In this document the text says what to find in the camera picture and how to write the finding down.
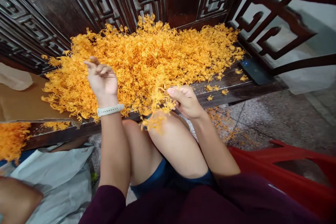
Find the wooden chair back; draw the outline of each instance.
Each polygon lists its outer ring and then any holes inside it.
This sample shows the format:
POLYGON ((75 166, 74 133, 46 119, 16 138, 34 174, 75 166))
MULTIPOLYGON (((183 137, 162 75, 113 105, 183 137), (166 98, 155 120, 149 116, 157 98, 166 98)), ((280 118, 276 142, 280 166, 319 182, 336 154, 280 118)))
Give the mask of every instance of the wooden chair back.
MULTIPOLYGON (((242 44, 242 46, 246 49, 246 51, 255 59, 258 60, 258 62, 273 76, 289 72, 296 69, 301 68, 307 68, 307 67, 317 67, 317 66, 325 66, 325 65, 334 65, 336 64, 336 54, 329 54, 324 55, 320 57, 312 57, 307 59, 298 60, 295 62, 291 62, 276 68, 272 68, 271 65, 266 61, 265 55, 268 54, 273 60, 277 60, 286 53, 290 52, 297 46, 301 45, 302 43, 306 42, 308 39, 315 36, 317 33, 314 32, 312 29, 307 27, 303 20, 301 15, 290 8, 288 4, 292 0, 246 0, 246 2, 243 4, 241 10, 239 11, 238 15, 234 18, 242 0, 235 0, 235 2, 232 5, 232 8, 230 9, 226 23, 234 26, 234 23, 232 22, 235 20, 238 23, 238 26, 235 28, 238 28, 240 30, 244 30, 246 32, 251 32, 255 26, 258 24, 258 22, 261 20, 262 16, 264 15, 264 12, 259 11, 256 14, 254 14, 253 19, 251 22, 247 22, 243 15, 248 9, 248 7, 251 4, 262 4, 265 7, 267 7, 271 13, 264 19, 263 22, 250 34, 248 37, 243 36, 240 34, 239 36, 239 42, 242 44), (280 32, 280 27, 272 27, 271 29, 268 29, 268 31, 256 42, 257 45, 261 47, 261 50, 257 50, 251 43, 264 31, 266 30, 266 27, 276 18, 276 17, 282 18, 285 22, 288 23, 288 26, 293 32, 297 38, 295 38, 293 41, 285 45, 280 50, 275 51, 272 46, 267 42, 267 40, 272 37, 276 36, 280 32)), ((316 3, 325 3, 325 4, 331 4, 336 5, 336 0, 303 0, 308 2, 316 2, 316 3)))

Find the knee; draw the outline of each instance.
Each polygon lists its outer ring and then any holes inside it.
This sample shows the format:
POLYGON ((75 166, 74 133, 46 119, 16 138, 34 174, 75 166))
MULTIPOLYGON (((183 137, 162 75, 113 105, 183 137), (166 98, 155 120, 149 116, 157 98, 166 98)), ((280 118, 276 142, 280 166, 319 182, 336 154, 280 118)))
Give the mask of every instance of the knee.
POLYGON ((131 119, 126 119, 122 121, 122 126, 126 131, 133 130, 135 128, 139 128, 139 124, 131 119))
POLYGON ((181 123, 179 116, 176 115, 174 112, 170 112, 170 114, 163 113, 162 111, 156 111, 153 114, 154 117, 163 118, 162 120, 162 127, 165 129, 172 129, 176 126, 176 124, 181 123))

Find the maroon sleeve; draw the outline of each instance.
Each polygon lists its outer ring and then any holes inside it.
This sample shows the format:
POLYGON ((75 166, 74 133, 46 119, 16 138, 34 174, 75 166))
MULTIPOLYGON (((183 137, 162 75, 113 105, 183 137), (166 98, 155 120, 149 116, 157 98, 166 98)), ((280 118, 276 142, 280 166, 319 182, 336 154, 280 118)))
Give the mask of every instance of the maroon sleeve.
POLYGON ((255 219, 270 223, 320 223, 321 220, 270 182, 255 174, 219 181, 226 198, 255 219))
POLYGON ((125 207, 125 197, 118 188, 112 185, 102 185, 98 188, 79 224, 113 224, 125 207))

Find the dark wooden seat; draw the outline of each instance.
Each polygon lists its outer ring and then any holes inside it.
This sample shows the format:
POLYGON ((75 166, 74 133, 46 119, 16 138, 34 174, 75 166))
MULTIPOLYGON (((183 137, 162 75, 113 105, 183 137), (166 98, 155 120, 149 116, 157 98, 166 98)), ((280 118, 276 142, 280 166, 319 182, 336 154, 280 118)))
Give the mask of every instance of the dark wooden seat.
MULTIPOLYGON (((226 69, 224 71, 223 74, 225 76, 220 81, 214 79, 210 82, 193 83, 191 85, 195 89, 195 94, 197 95, 198 101, 203 108, 226 103, 236 103, 287 88, 280 79, 276 79, 276 81, 272 83, 261 86, 255 84, 252 80, 243 82, 240 80, 243 74, 235 73, 236 69, 240 69, 238 62, 235 62, 230 69, 226 69), (208 84, 211 86, 217 85, 220 90, 208 92, 204 88, 208 84), (223 95, 223 89, 227 89, 229 93, 227 95, 223 95), (209 95, 213 96, 211 101, 207 100, 209 95)), ((134 112, 130 113, 127 119, 140 122, 139 114, 134 112)), ((89 136, 101 132, 100 123, 96 124, 93 120, 84 121, 80 129, 77 129, 75 126, 71 126, 63 131, 50 131, 45 128, 40 128, 39 126, 40 123, 33 123, 31 132, 33 137, 27 142, 24 150, 49 146, 59 142, 70 141, 79 137, 89 136)))

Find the black phone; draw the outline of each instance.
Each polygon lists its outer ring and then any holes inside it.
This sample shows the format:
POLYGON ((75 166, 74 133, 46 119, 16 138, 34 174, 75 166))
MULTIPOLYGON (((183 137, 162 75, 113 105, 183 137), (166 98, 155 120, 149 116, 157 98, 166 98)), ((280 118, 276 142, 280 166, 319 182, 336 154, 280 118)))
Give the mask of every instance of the black phone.
POLYGON ((244 73, 258 85, 264 85, 275 81, 275 78, 253 58, 239 62, 244 73))

